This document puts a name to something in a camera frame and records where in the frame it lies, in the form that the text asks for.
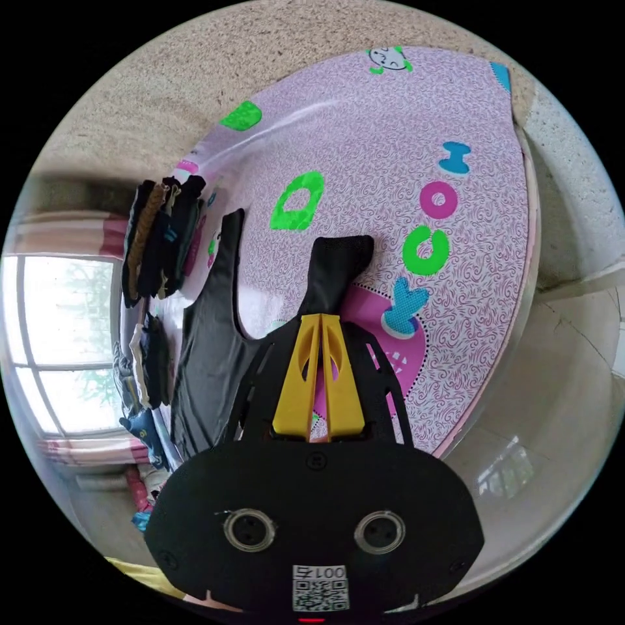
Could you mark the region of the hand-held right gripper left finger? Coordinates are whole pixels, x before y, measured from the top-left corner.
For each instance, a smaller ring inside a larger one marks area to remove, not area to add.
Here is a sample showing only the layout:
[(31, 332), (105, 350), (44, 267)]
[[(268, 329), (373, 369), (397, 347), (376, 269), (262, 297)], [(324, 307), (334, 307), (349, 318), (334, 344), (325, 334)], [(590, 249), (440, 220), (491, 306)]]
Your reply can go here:
[(272, 421), (279, 438), (309, 441), (320, 351), (321, 315), (303, 315)]

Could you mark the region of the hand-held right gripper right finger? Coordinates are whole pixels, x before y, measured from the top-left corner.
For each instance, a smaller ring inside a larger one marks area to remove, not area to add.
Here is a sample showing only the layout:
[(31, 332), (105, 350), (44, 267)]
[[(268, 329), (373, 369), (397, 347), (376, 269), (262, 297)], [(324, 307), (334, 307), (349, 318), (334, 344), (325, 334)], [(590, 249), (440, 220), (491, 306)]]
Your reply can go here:
[(320, 322), (327, 438), (338, 441), (360, 436), (365, 428), (365, 418), (340, 318), (323, 314)]

